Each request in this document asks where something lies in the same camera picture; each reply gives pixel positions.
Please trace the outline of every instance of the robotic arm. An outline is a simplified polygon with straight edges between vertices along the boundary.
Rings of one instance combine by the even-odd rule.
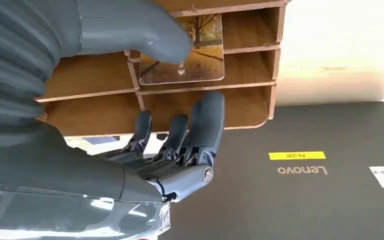
[[[165,231],[170,202],[213,178],[224,98],[208,93],[176,116],[159,153],[144,159],[144,111],[120,150],[87,155],[35,120],[34,97],[60,58],[137,50],[181,62],[190,37],[150,0],[0,0],[0,239],[139,239]]]

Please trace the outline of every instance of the yellow label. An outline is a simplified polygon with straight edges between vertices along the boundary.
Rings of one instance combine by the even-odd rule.
[[[270,160],[326,159],[325,153],[322,151],[270,152],[268,156]]]

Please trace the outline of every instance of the wooden compartment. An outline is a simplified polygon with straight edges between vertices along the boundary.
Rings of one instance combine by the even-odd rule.
[[[141,108],[135,93],[50,102],[45,122],[64,136],[113,136],[133,133]]]
[[[222,14],[224,54],[280,49],[285,7]]]
[[[135,91],[124,53],[63,58],[38,102],[88,98]]]
[[[220,90],[225,99],[225,129],[257,128],[268,119],[267,87],[244,87]],[[152,113],[152,130],[165,132],[170,120],[177,114],[190,115],[194,103],[207,91],[177,92],[144,95],[145,108]]]
[[[247,52],[224,56],[224,78],[218,81],[199,81],[160,85],[141,85],[140,95],[179,93],[200,90],[234,89],[274,85],[275,51]]]

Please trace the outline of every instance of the tree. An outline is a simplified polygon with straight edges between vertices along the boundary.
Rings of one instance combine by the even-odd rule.
[[[193,29],[195,31],[195,48],[196,49],[199,49],[201,48],[199,46],[200,42],[201,42],[201,34],[203,33],[202,30],[203,28],[209,24],[213,19],[214,17],[216,16],[216,14],[210,16],[210,15],[205,15],[205,16],[194,16],[192,17],[192,26],[193,26]]]

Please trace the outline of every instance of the metal pivot screw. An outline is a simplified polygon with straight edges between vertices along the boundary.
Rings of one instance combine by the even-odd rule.
[[[214,177],[214,171],[213,171],[213,168],[208,166],[204,169],[204,181],[206,183],[209,183],[211,182],[211,180],[213,180],[213,177]]]

